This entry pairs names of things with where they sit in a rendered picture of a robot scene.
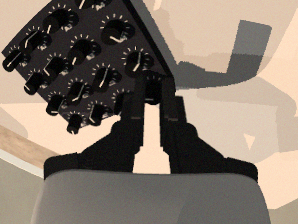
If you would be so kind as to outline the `black knob box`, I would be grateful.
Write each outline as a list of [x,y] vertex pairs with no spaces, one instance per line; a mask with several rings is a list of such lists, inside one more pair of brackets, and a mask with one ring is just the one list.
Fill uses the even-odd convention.
[[24,91],[37,92],[48,103],[46,113],[69,122],[72,135],[121,117],[124,94],[134,93],[133,78],[146,78],[145,104],[161,102],[165,77],[173,78],[176,92],[174,76],[130,0],[51,0],[1,53],[3,68],[16,69],[27,81]]

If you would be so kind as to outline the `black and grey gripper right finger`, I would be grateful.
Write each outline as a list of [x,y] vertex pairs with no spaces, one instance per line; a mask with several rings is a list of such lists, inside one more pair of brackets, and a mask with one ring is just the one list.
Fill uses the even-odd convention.
[[199,138],[196,127],[187,122],[183,96],[175,96],[171,77],[162,79],[159,129],[160,147],[169,155],[170,174],[235,173],[258,183],[253,163],[225,158]]

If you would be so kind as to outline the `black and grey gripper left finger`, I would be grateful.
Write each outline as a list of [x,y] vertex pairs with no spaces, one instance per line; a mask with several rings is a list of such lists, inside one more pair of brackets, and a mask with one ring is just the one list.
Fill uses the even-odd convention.
[[46,159],[44,180],[66,169],[133,172],[135,155],[140,152],[140,135],[144,147],[145,95],[146,78],[135,78],[134,94],[124,94],[120,120],[112,125],[110,133],[81,153]]

